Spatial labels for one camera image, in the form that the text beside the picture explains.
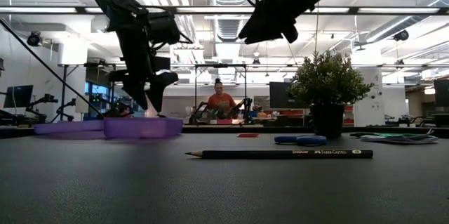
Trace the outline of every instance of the black plant pot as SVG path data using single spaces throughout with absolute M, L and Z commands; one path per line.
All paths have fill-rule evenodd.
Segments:
M 310 112 L 316 135 L 328 139 L 342 135 L 344 105 L 312 105 Z

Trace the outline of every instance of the blue object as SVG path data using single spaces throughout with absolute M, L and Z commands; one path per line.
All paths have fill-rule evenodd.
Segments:
M 274 141 L 279 144 L 295 143 L 301 146 L 321 146 L 327 143 L 324 136 L 277 136 Z

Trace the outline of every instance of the purple tray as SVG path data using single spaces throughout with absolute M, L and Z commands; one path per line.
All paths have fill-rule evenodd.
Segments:
M 106 138 L 169 138 L 182 133 L 182 120 L 172 118 L 108 118 Z
M 72 132 L 101 131 L 101 130 L 103 130 L 102 120 L 60 121 L 58 123 L 34 125 L 34 132 L 39 135 L 50 133 L 72 133 Z

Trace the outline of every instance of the potted plant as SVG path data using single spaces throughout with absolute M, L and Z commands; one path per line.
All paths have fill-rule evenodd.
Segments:
M 310 105 L 315 134 L 338 138 L 342 134 L 344 106 L 367 96 L 374 84 L 365 84 L 348 55 L 315 53 L 305 58 L 288 92 Z

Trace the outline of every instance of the green plant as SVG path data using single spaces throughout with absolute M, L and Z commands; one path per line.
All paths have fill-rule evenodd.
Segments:
M 348 55 L 326 52 L 304 59 L 288 92 L 309 105 L 348 105 L 365 98 L 373 86 L 363 83 Z

